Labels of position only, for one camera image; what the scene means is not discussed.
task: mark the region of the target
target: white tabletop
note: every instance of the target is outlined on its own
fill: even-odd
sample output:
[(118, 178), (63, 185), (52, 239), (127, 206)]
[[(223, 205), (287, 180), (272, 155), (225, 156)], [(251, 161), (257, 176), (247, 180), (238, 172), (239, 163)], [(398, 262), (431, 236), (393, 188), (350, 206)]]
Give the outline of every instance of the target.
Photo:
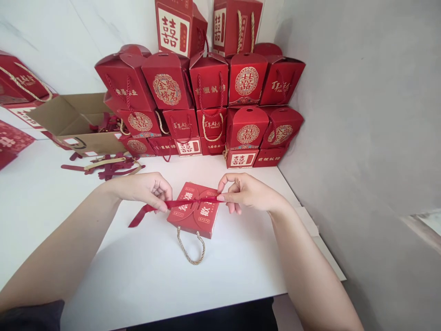
[[(100, 183), (98, 175), (60, 168), (72, 152), (37, 141), (0, 171), (0, 288), (33, 250)], [(177, 198), (184, 182), (216, 188), (227, 172), (222, 156), (143, 158), (142, 172), (159, 171)], [(244, 170), (300, 207), (279, 169)], [(220, 205), (204, 261), (191, 265), (166, 215), (147, 214), (128, 228), (143, 206), (124, 201), (75, 297), (62, 315), (62, 330), (106, 331), (286, 293), (271, 221), (265, 212), (229, 215)], [(199, 257), (193, 234), (182, 232), (188, 253)]]

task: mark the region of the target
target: white wall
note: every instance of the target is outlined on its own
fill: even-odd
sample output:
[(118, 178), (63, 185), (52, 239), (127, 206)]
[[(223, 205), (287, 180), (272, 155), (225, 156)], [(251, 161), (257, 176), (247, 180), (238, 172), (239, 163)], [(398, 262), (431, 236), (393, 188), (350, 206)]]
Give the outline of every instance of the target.
[(399, 216), (441, 207), (441, 2), (287, 0), (306, 62), (280, 169), (348, 277), (367, 330), (441, 329), (441, 256)]

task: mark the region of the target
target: red satin ribbon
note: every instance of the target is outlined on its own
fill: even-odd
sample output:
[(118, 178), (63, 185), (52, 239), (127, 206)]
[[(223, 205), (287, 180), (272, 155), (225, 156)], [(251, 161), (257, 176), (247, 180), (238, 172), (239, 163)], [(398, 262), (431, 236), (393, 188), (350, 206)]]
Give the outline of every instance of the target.
[[(189, 205), (189, 204), (192, 204), (194, 202), (219, 203), (220, 201), (218, 201), (216, 197), (212, 197), (212, 198), (202, 198), (202, 199), (198, 199), (198, 200), (173, 200), (173, 201), (166, 201), (165, 204), (167, 205), (168, 209), (171, 209), (173, 207), (178, 207), (178, 206), (181, 206), (181, 205)], [(149, 211), (155, 211), (155, 210), (157, 210), (157, 209), (152, 207), (152, 206), (150, 206), (150, 205), (143, 206), (141, 208), (141, 210), (138, 212), (138, 214), (135, 216), (133, 221), (129, 224), (129, 228), (137, 227), (139, 225), (139, 223), (141, 223), (141, 221), (144, 218), (144, 215), (146, 213), (148, 213)]]

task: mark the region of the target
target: small red box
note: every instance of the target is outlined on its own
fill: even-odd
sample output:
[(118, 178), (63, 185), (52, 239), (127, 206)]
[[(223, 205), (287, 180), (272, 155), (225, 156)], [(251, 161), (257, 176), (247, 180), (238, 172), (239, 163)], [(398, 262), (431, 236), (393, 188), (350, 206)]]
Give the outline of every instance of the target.
[(202, 155), (201, 137), (193, 137), (190, 140), (188, 138), (175, 139), (175, 144), (180, 157)]
[(261, 149), (259, 154), (257, 154), (253, 168), (277, 166), (287, 150), (288, 147)]
[(160, 51), (192, 57), (204, 50), (208, 23), (193, 0), (156, 0)]
[(155, 112), (119, 110), (118, 115), (123, 120), (133, 138), (160, 137), (157, 115)]
[(227, 144), (230, 150), (259, 148), (268, 127), (266, 113), (253, 106), (228, 108)]
[(256, 0), (215, 0), (214, 51), (222, 56), (253, 52), (262, 6), (263, 4)]
[(196, 115), (201, 137), (225, 135), (226, 114), (226, 108), (205, 109), (204, 111), (198, 109)]
[(95, 64), (95, 70), (114, 98), (114, 107), (143, 111), (156, 109), (141, 70), (149, 55), (150, 51), (143, 46), (125, 45), (118, 53), (106, 56)]
[(252, 168), (256, 161), (258, 149), (227, 150), (226, 167), (228, 169)]
[(225, 136), (221, 137), (201, 137), (202, 155), (220, 155), (225, 150)]
[(268, 62), (254, 53), (236, 54), (230, 64), (230, 106), (257, 104), (262, 93)]
[(188, 77), (190, 60), (174, 53), (156, 53), (142, 66), (159, 109), (189, 109), (193, 96)]
[(268, 70), (259, 104), (288, 104), (306, 64), (280, 55), (269, 55), (266, 59)]
[(186, 182), (179, 193), (178, 200), (189, 200), (189, 203), (173, 207), (167, 221), (176, 227), (180, 226), (183, 231), (193, 234), (199, 232), (202, 237), (211, 239), (219, 204), (212, 202), (192, 203), (191, 200), (212, 198), (217, 195), (217, 190), (214, 188)]
[(268, 114), (270, 124), (260, 149), (288, 147), (303, 124), (303, 116), (288, 106), (265, 106), (261, 109)]
[(122, 136), (118, 140), (123, 143), (125, 149), (133, 157), (156, 156), (153, 147), (148, 143), (146, 138), (133, 138), (131, 136)]
[(203, 55), (202, 51), (190, 59), (190, 77), (196, 109), (226, 106), (228, 63), (219, 54), (208, 53), (207, 57)]
[(198, 121), (194, 109), (165, 110), (163, 114), (172, 138), (188, 139), (199, 136)]

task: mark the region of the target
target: hand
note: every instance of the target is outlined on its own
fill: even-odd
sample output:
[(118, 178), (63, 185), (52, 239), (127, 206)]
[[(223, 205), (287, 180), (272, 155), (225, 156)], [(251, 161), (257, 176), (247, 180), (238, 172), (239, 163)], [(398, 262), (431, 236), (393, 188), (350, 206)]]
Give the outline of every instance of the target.
[(118, 177), (102, 185), (118, 199), (141, 201), (162, 212), (167, 211), (164, 201), (173, 199), (170, 184), (159, 172)]
[(225, 174), (219, 182), (217, 192), (221, 193), (228, 182), (234, 184), (228, 189), (228, 193), (218, 195), (217, 199), (226, 201), (230, 214), (234, 211), (239, 215), (242, 213), (239, 204), (262, 211), (274, 211), (281, 204), (288, 203), (278, 192), (247, 173)]

